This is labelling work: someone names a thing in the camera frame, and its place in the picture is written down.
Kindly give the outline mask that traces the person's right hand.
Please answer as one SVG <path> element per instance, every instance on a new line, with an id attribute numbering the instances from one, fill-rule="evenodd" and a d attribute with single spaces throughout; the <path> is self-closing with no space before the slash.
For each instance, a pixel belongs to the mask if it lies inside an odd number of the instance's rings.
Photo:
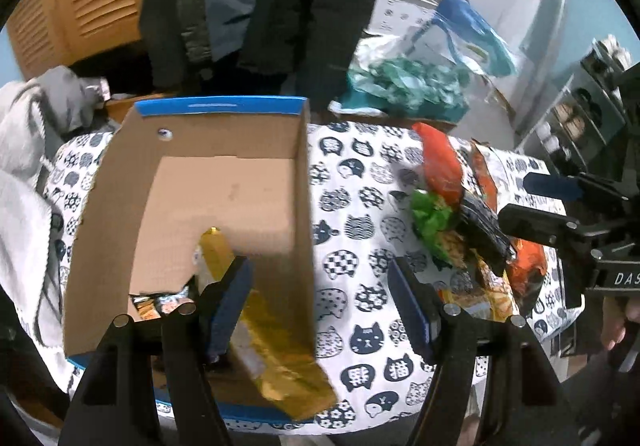
<path id="1" fill-rule="evenodd" d="M 603 323 L 601 342 L 607 351 L 612 351 L 617 344 L 623 341 L 628 321 L 639 322 L 640 304 L 638 297 L 628 299 L 624 306 L 614 299 L 605 297 L 602 305 Z"/>

